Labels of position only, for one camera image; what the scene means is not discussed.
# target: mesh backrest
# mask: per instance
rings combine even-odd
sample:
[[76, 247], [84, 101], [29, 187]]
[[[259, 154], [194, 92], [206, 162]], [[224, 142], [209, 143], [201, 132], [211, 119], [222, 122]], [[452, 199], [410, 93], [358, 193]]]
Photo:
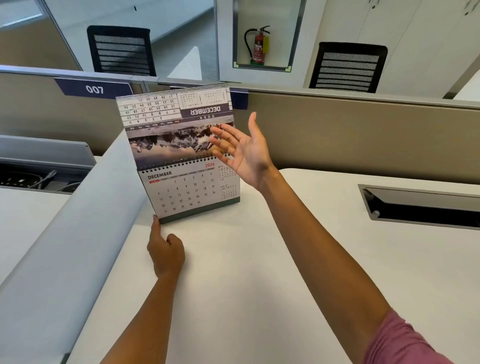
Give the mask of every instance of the mesh backrest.
[[372, 44], [322, 42], [309, 87], [374, 93], [387, 52]]
[[150, 29], [92, 25], [87, 34], [95, 72], [156, 76]]

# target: hand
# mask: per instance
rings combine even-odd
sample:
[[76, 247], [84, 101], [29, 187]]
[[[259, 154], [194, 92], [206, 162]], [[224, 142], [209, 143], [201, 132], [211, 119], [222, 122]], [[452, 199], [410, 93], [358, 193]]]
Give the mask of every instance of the hand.
[[160, 221], [153, 215], [152, 230], [147, 250], [153, 260], [154, 270], [157, 277], [164, 274], [171, 274], [178, 278], [183, 262], [185, 261], [185, 249], [182, 241], [174, 234], [167, 236], [164, 240], [160, 236]]
[[256, 117], [257, 113], [253, 112], [248, 120], [251, 137], [228, 124], [221, 124], [221, 129], [215, 126], [210, 129], [221, 139], [211, 136], [210, 142], [234, 159], [229, 159], [218, 150], [213, 151], [215, 157], [231, 167], [250, 186], [259, 190], [264, 177], [277, 170], [268, 154], [267, 142], [255, 121]]

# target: yellow tag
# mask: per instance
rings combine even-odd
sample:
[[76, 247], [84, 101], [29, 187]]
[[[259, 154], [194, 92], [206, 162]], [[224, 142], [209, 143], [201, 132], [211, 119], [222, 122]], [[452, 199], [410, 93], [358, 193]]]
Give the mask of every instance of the yellow tag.
[[268, 46], [270, 45], [269, 37], [264, 37], [264, 53], [268, 53]]

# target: fire extinguisher cabinet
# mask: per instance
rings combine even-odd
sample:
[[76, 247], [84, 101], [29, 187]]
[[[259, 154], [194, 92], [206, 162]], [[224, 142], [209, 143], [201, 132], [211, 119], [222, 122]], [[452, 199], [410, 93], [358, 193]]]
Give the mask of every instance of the fire extinguisher cabinet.
[[216, 0], [220, 80], [303, 86], [326, 0]]

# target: maroon shirt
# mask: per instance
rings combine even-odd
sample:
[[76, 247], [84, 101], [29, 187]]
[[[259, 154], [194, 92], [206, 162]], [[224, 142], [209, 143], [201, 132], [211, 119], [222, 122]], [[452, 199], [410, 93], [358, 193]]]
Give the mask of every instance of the maroon shirt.
[[453, 364], [437, 353], [394, 310], [383, 320], [367, 348], [364, 364]]

